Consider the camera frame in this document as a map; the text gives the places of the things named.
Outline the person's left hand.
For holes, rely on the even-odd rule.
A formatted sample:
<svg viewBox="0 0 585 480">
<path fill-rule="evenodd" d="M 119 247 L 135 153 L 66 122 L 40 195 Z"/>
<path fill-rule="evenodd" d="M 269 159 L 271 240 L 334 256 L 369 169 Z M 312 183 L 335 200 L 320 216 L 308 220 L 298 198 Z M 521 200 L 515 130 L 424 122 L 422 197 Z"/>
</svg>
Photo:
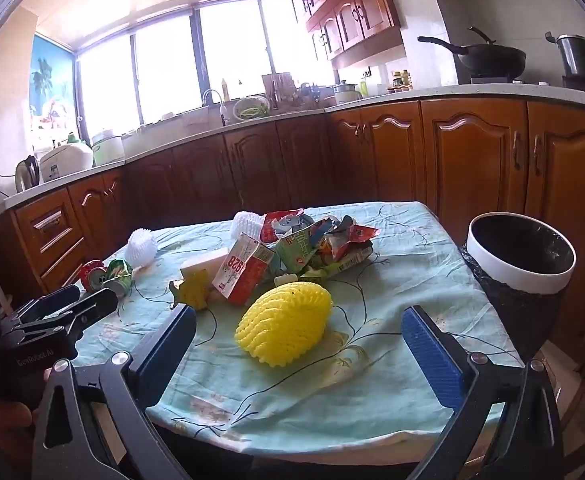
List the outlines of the person's left hand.
<svg viewBox="0 0 585 480">
<path fill-rule="evenodd" d="M 30 460 L 33 448 L 32 426 L 38 421 L 36 408 L 20 402 L 0 400 L 0 451 L 13 460 Z"/>
</svg>

